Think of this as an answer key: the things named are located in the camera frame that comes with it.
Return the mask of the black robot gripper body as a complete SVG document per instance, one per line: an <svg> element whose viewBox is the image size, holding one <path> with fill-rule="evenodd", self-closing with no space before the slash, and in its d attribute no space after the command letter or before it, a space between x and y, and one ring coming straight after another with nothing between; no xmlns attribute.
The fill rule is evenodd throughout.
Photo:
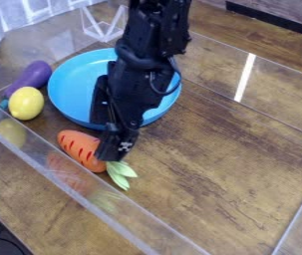
<svg viewBox="0 0 302 255"><path fill-rule="evenodd" d="M118 40L116 52L118 58L109 63L108 94L124 126L138 129L145 112L156 109L162 98L176 91L170 85L176 60L148 52L138 55L125 39Z"/></svg>

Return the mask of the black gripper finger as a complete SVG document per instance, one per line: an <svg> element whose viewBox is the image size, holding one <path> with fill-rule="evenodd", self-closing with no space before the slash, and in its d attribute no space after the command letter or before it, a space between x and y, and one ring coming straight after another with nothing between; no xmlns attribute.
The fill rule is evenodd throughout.
<svg viewBox="0 0 302 255"><path fill-rule="evenodd" d="M140 131L108 123L95 157L102 161L122 161L132 151L140 137Z"/></svg>
<svg viewBox="0 0 302 255"><path fill-rule="evenodd" d="M112 110L110 110L110 99L108 94L109 76L102 75L98 77L91 109L90 109L90 123L95 125L105 125L113 120Z"/></svg>

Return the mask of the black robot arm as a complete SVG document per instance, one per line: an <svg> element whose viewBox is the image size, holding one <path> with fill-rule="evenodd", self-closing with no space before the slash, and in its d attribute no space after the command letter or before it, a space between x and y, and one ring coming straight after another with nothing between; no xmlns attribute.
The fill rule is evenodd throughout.
<svg viewBox="0 0 302 255"><path fill-rule="evenodd" d="M124 37L116 45L118 58L98 77L90 122L105 127L95 157L120 161L133 149L145 113L181 85L174 56L190 42L192 0L132 0Z"/></svg>

